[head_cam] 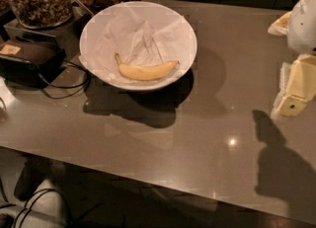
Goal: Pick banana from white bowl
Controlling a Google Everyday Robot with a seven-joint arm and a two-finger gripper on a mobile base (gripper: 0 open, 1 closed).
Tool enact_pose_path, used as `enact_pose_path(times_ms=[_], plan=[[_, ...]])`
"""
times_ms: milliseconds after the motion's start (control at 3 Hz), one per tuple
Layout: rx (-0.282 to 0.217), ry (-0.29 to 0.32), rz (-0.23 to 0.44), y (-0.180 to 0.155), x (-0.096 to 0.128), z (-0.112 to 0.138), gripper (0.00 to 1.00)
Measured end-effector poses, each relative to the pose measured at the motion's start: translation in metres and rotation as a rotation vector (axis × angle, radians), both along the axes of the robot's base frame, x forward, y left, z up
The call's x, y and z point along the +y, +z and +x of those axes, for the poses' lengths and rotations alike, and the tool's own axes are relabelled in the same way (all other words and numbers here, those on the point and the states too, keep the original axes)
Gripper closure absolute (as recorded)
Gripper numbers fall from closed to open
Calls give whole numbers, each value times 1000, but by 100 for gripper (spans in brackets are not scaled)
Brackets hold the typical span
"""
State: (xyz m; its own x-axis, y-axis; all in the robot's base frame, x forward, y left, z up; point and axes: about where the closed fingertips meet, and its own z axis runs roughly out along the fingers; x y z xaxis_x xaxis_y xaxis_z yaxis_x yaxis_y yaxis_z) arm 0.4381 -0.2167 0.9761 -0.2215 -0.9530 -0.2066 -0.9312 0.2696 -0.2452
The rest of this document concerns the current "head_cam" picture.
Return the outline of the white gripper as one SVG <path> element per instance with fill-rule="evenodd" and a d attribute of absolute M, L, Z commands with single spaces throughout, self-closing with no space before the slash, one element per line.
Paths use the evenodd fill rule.
<path fill-rule="evenodd" d="M 268 28 L 274 36 L 287 34 L 287 45 L 300 55 L 279 72 L 279 92 L 271 117 L 298 116 L 316 96 L 316 0 L 299 0 Z"/>

